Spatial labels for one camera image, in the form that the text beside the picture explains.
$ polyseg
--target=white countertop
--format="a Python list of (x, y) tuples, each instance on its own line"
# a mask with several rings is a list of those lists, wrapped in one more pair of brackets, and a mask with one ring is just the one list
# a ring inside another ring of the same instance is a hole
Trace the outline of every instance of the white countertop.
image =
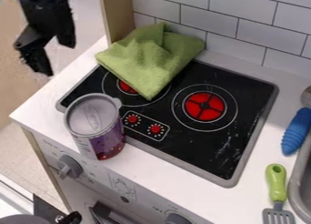
[[(63, 123), (64, 115), (55, 109), (55, 103), (95, 67), (94, 54), (106, 48), (107, 42), (103, 37), (20, 106), (11, 118), (23, 127), (78, 152)], [(302, 107), (300, 95), (311, 85), (311, 79), (209, 51), (203, 52), (198, 59), (272, 82), (279, 87), (277, 100), (238, 184), (234, 188), (221, 188), (128, 144), (117, 157), (101, 163), (211, 222), (262, 223), (262, 210), (272, 208), (265, 181), (266, 166), (270, 163), (282, 164), (289, 178), (296, 156), (286, 158), (282, 155), (281, 138), (296, 111)], [(288, 202), (285, 210), (292, 210)], [(296, 223), (304, 222), (296, 215)]]

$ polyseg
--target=control knob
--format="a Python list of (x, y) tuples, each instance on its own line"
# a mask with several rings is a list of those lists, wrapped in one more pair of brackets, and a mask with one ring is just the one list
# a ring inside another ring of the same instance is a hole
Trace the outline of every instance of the control knob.
[(166, 224), (192, 224), (192, 223), (176, 213), (170, 213), (166, 218)]
[(78, 178), (83, 173), (81, 165), (67, 155), (63, 155), (58, 159), (57, 166), (60, 169), (59, 178), (61, 179), (64, 179), (66, 176)]

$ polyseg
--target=red button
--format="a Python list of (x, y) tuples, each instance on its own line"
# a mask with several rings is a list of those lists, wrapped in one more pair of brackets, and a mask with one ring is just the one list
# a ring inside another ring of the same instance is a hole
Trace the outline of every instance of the red button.
[(128, 122), (131, 124), (135, 124), (138, 121), (138, 117), (137, 116), (130, 116), (128, 117)]
[(150, 131), (153, 133), (153, 134), (158, 134), (161, 132), (161, 127), (160, 126), (152, 126), (150, 128)]

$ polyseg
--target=green towel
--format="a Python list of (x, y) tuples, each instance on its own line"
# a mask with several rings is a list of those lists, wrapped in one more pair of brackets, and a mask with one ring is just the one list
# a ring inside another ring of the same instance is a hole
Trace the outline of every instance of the green towel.
[(169, 32), (166, 24), (160, 23), (137, 28), (95, 57), (100, 65), (151, 100), (204, 47), (202, 40)]

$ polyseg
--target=black stovetop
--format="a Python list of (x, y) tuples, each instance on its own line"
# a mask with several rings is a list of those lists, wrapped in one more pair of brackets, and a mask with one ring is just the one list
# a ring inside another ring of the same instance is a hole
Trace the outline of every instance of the black stovetop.
[(229, 180), (236, 170), (243, 170), (238, 164), (241, 157), (246, 163), (263, 125), (263, 121), (260, 127), (257, 122), (267, 116), (277, 88), (191, 62), (148, 102), (100, 66), (62, 99), (61, 105), (68, 107), (89, 93), (120, 98), (129, 137)]

